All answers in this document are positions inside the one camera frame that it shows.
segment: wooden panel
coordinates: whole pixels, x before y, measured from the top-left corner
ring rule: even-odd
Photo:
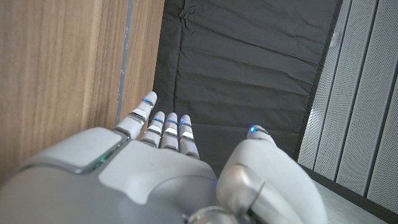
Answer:
[[[121,119],[152,90],[164,0],[134,0]]]
[[[114,126],[126,0],[0,3],[0,182],[31,155]]]

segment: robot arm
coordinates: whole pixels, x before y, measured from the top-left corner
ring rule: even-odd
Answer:
[[[219,180],[199,160],[190,117],[157,112],[150,92],[112,131],[78,133],[0,186],[5,223],[326,223],[312,180],[253,126]]]

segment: wrinkled black fabric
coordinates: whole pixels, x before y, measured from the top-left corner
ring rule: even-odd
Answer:
[[[337,0],[165,1],[154,91],[216,174],[252,124],[293,156]]]

